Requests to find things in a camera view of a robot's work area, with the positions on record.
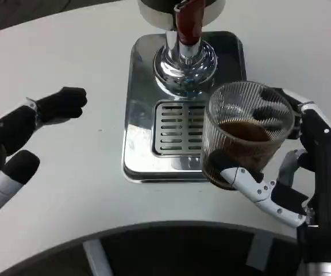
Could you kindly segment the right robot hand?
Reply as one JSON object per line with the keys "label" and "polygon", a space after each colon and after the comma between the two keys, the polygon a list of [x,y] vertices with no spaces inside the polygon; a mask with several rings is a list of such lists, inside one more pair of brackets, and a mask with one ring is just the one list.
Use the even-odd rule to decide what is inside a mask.
{"label": "right robot hand", "polygon": [[[277,180],[264,182],[262,173],[248,169],[220,149],[212,153],[211,164],[218,175],[264,213],[296,229],[305,263],[331,263],[331,122],[313,101],[283,88],[278,93],[300,118],[294,137],[304,149],[286,155]],[[299,168],[315,175],[311,198],[292,188]]]}

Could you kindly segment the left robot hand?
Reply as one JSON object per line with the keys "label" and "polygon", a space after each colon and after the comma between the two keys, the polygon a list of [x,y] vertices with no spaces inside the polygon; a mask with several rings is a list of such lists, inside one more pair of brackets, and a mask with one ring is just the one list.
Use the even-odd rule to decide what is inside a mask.
{"label": "left robot hand", "polygon": [[87,103],[80,87],[25,103],[0,118],[0,209],[35,175],[40,159],[23,147],[40,128],[79,118]]}

